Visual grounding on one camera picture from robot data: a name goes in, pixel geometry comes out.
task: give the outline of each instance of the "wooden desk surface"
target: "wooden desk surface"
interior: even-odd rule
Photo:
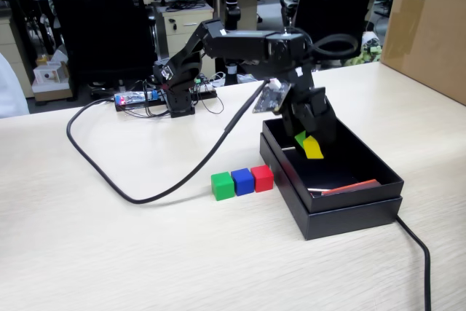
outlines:
[[[400,216],[430,248],[434,310],[466,304],[466,108],[379,63],[315,74],[337,115],[404,180]],[[185,176],[225,111],[76,121],[83,149],[142,198]],[[216,111],[218,101],[207,101]],[[421,250],[397,224],[304,241],[277,189],[216,202],[210,175],[262,164],[250,111],[177,192],[120,199],[66,138],[77,109],[0,120],[0,310],[423,310]]]

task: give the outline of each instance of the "robotic arm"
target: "robotic arm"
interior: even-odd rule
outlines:
[[[336,116],[325,96],[325,88],[315,88],[309,63],[309,47],[302,34],[274,31],[234,31],[227,33],[220,20],[199,25],[186,46],[166,64],[157,61],[154,79],[166,93],[171,111],[185,112],[191,106],[189,88],[202,67],[201,50],[211,58],[255,60],[264,73],[290,86],[280,109],[285,131],[294,137],[306,130],[322,146],[335,141]]]

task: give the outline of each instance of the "green cube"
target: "green cube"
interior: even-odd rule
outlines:
[[[212,184],[212,193],[216,196],[216,200],[225,200],[234,197],[234,182],[228,172],[213,174],[210,177]]]

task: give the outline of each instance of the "office desk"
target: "office desk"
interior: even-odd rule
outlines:
[[[466,108],[380,63],[321,71],[337,115],[404,180],[400,216],[430,248],[434,310],[466,304]],[[126,193],[152,196],[207,154],[225,111],[135,119],[112,105],[72,132]],[[214,111],[218,101],[206,101]],[[0,291],[15,310],[423,310],[424,257],[397,224],[304,241],[276,188],[216,202],[210,175],[263,164],[246,112],[213,158],[150,205],[122,200],[66,138],[77,109],[0,120]]]

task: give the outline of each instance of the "black box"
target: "black box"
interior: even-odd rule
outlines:
[[[392,223],[400,209],[403,180],[344,124],[324,160],[308,160],[294,149],[281,119],[266,120],[261,156],[307,240]],[[381,186],[322,196],[308,189],[335,189],[376,179]]]

